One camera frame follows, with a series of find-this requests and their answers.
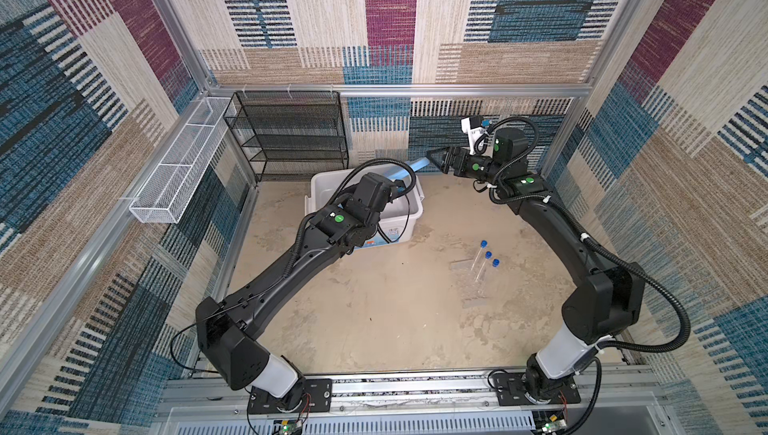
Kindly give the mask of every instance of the beige sandy floor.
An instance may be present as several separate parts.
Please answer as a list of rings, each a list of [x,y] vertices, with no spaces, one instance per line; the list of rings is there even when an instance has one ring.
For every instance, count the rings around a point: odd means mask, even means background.
[[[259,339],[305,373],[524,365],[560,327],[574,286],[535,230],[450,175],[420,177],[424,215],[406,243],[366,248],[315,276]],[[308,182],[262,184],[230,291],[293,243]],[[452,261],[482,239],[502,264],[487,304],[465,308]],[[620,361],[617,351],[606,361]]]

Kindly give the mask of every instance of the metal bracket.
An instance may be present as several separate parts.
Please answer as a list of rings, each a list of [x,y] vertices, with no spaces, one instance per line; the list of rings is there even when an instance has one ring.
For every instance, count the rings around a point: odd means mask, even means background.
[[[324,413],[331,410],[331,393],[333,380],[330,378],[312,378],[304,382],[304,392],[310,395],[310,412]],[[254,388],[254,391],[248,397],[248,414],[264,415],[280,413],[276,408],[279,398],[274,398],[268,392]],[[292,413],[298,413],[305,407],[304,403]]]
[[[523,383],[524,373],[495,373],[491,380],[493,380],[494,387],[499,387],[500,391],[496,393],[498,398],[498,404],[501,407],[517,407],[521,405],[539,405],[540,403],[534,403],[525,396],[525,385]],[[576,383],[574,383],[573,377],[568,378],[565,386],[561,390],[565,401],[568,403],[581,403],[581,395],[578,393]],[[550,403],[557,404],[557,400],[552,400]]]

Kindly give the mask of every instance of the patterned fabric wall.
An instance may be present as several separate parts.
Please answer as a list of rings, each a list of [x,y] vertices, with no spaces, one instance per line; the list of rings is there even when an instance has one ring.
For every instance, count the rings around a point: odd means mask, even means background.
[[[350,166],[376,157],[416,160],[434,148],[466,145],[467,135],[462,133],[461,119],[480,114],[491,122],[523,115],[538,124],[539,142],[528,156],[528,165],[535,170],[560,129],[571,101],[571,98],[343,98]],[[525,125],[510,126],[523,128]],[[421,171],[437,171],[437,168],[429,165]]]
[[[550,175],[682,299],[647,355],[688,433],[768,433],[768,0],[648,0]],[[630,330],[677,333],[655,292]]]
[[[249,185],[224,140],[177,225],[132,222],[0,433],[144,433],[182,369],[170,338],[211,294]],[[176,341],[186,361],[194,332]]]
[[[220,84],[581,82],[620,0],[172,0]]]
[[[0,357],[196,89],[151,0],[0,0]]]

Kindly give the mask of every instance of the metal vent grille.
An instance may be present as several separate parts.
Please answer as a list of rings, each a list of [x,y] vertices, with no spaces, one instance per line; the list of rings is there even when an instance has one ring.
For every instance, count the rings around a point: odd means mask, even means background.
[[[274,419],[251,418],[259,435],[271,435]],[[428,413],[415,415],[317,417],[304,427],[306,435],[410,435],[430,433],[530,433],[534,430],[530,411],[494,413]],[[247,435],[247,423],[180,423],[178,435]]]
[[[197,105],[149,179],[130,204],[141,223],[178,223],[226,133],[229,98],[208,97]]]

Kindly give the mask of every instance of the metal frame post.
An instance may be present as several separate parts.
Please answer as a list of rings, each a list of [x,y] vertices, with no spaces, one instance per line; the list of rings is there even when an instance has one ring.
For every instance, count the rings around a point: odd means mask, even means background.
[[[611,60],[616,55],[621,41],[628,34],[629,25],[633,18],[636,17],[638,9],[643,5],[645,0],[626,0],[624,8],[621,9],[618,14],[618,19],[610,30],[605,45],[600,50],[597,58],[594,60],[592,67],[587,75],[587,80],[590,82],[590,86],[594,86],[605,75],[606,68],[610,65]],[[568,109],[565,115],[563,123],[560,125],[558,133],[554,136],[552,144],[549,146],[546,157],[542,162],[542,169],[540,173],[543,177],[547,177],[554,167],[554,163],[558,160],[558,157],[565,148],[566,142],[571,138],[571,133],[574,131],[576,122],[578,122],[581,113],[584,112],[584,107],[587,105],[590,94],[586,94],[581,100],[574,100],[571,103],[571,107]]]

